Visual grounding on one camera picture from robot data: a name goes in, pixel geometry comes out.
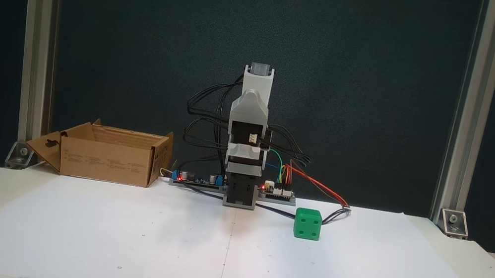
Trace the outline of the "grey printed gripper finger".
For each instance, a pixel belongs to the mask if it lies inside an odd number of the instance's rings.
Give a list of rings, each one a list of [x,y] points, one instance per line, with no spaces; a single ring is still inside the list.
[[[230,120],[267,125],[268,108],[259,92],[246,90],[231,103]]]

